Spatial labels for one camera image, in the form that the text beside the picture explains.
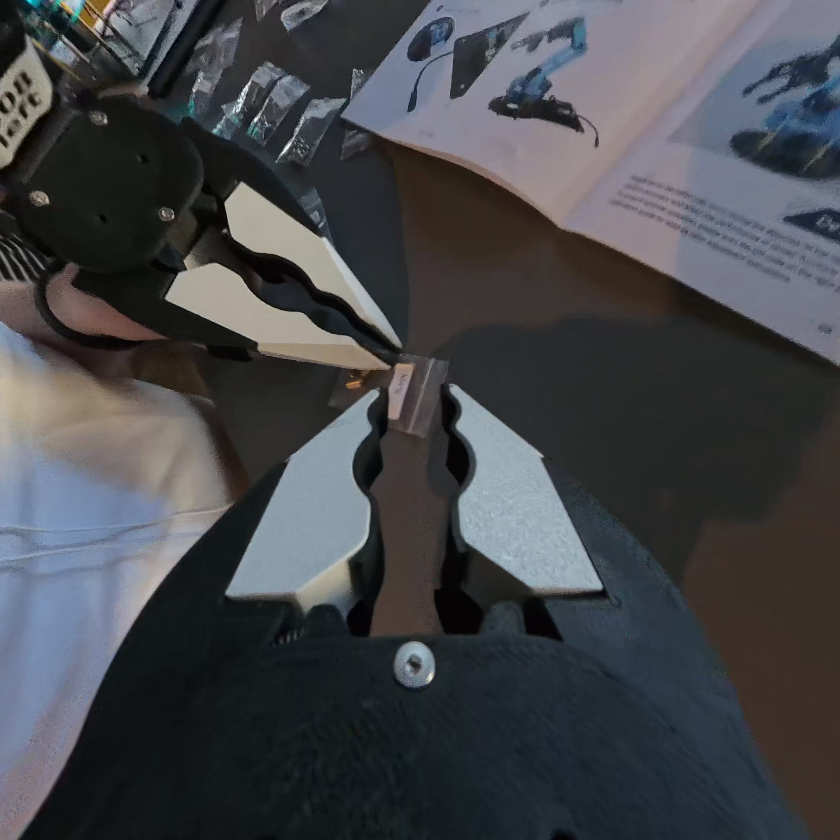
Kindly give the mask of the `printed instruction manual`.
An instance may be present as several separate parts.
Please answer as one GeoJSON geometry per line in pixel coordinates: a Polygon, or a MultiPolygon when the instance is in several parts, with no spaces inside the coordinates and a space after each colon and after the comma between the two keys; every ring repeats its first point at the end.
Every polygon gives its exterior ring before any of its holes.
{"type": "Polygon", "coordinates": [[[838,365],[840,5],[429,3],[345,118],[838,365]]]}

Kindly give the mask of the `small clear screw pouch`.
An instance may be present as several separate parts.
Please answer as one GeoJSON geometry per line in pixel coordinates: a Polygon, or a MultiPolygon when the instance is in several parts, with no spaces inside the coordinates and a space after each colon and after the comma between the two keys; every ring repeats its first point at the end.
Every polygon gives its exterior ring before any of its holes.
{"type": "Polygon", "coordinates": [[[386,392],[390,430],[427,437],[447,375],[449,361],[400,355],[388,371],[341,371],[327,406],[345,412],[368,392],[386,392]]]}

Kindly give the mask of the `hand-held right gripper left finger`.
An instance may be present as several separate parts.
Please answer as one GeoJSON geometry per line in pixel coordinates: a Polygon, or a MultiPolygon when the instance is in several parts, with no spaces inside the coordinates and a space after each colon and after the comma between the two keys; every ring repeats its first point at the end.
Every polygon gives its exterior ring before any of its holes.
{"type": "Polygon", "coordinates": [[[294,453],[278,478],[226,598],[331,606],[351,635],[370,635],[384,582],[384,539],[372,484],[384,469],[388,396],[372,390],[294,453]]]}

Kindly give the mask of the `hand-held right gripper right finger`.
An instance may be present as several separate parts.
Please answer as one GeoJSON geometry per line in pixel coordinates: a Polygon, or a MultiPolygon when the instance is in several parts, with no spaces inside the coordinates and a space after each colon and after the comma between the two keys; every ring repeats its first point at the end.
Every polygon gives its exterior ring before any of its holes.
{"type": "Polygon", "coordinates": [[[603,580],[543,453],[457,384],[443,386],[449,502],[435,608],[447,635],[476,635],[504,604],[545,625],[554,600],[603,598],[603,580]]]}

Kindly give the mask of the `scatter of clear screw bags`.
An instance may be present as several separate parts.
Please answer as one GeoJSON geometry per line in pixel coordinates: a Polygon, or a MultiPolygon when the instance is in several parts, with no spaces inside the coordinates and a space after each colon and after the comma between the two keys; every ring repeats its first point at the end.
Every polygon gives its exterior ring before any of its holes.
{"type": "MultiPolygon", "coordinates": [[[[212,114],[216,91],[224,75],[235,67],[241,28],[243,18],[237,18],[231,24],[212,28],[196,44],[184,69],[192,79],[186,104],[188,118],[202,124],[212,114]]],[[[372,69],[353,69],[347,99],[312,99],[308,83],[265,59],[249,75],[243,89],[220,106],[220,116],[210,120],[210,132],[226,142],[243,136],[265,150],[298,104],[306,101],[308,104],[276,163],[308,169],[331,126],[370,77],[372,69]]]]}

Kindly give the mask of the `person in white shirt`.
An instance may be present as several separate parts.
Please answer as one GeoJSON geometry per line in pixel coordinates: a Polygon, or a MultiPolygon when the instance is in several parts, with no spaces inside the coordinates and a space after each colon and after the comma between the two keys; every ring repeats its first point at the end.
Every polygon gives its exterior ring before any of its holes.
{"type": "Polygon", "coordinates": [[[2,326],[2,839],[34,821],[133,621],[231,502],[194,400],[2,326]]]}

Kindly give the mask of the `dark work desk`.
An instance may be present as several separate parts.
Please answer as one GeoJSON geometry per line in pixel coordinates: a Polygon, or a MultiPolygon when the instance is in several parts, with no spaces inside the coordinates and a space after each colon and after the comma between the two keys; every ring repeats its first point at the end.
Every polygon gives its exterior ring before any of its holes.
{"type": "Polygon", "coordinates": [[[466,171],[372,150],[310,175],[331,234],[415,351],[537,447],[617,594],[525,608],[535,637],[431,639],[443,672],[398,688],[396,633],[439,631],[433,588],[455,478],[431,439],[384,437],[382,643],[263,659],[247,764],[202,805],[126,792],[85,839],[838,839],[838,371],[466,171]]]}

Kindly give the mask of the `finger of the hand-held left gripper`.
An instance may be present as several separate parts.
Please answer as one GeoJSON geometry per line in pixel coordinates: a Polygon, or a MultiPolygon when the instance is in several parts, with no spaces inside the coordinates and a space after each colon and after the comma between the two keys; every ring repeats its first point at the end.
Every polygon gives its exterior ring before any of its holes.
{"type": "Polygon", "coordinates": [[[351,312],[394,349],[404,343],[337,249],[247,185],[226,200],[227,230],[249,253],[278,257],[304,273],[312,287],[351,312]]]}
{"type": "Polygon", "coordinates": [[[359,339],[321,330],[306,314],[265,304],[239,275],[220,265],[180,273],[165,300],[255,341],[261,355],[361,373],[394,367],[359,339]]]}

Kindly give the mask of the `striped cloth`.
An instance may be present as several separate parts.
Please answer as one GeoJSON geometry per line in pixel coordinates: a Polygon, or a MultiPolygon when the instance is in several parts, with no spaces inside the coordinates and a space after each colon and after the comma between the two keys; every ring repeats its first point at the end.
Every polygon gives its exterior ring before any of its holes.
{"type": "Polygon", "coordinates": [[[36,285],[47,271],[51,261],[30,249],[16,236],[0,236],[0,281],[36,285]]]}

